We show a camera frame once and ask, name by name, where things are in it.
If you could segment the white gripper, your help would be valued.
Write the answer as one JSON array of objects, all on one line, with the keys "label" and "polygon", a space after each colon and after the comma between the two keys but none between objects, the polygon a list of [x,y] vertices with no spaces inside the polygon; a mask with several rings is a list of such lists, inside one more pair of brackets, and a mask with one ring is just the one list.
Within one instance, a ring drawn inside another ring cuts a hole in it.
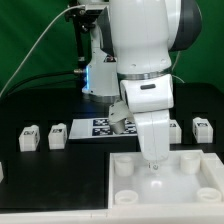
[{"label": "white gripper", "polygon": [[174,106],[170,74],[147,80],[122,80],[121,96],[136,125],[145,160],[158,163],[168,158],[169,109]]}]

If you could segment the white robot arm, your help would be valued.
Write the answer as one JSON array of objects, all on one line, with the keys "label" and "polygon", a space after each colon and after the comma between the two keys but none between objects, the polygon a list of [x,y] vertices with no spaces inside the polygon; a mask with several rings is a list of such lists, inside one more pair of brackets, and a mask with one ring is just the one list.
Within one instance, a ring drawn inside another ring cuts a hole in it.
[{"label": "white robot arm", "polygon": [[109,124],[136,125],[145,160],[169,154],[173,84],[169,53],[189,48],[202,29],[196,0],[78,0],[93,17],[84,95],[112,103]]}]

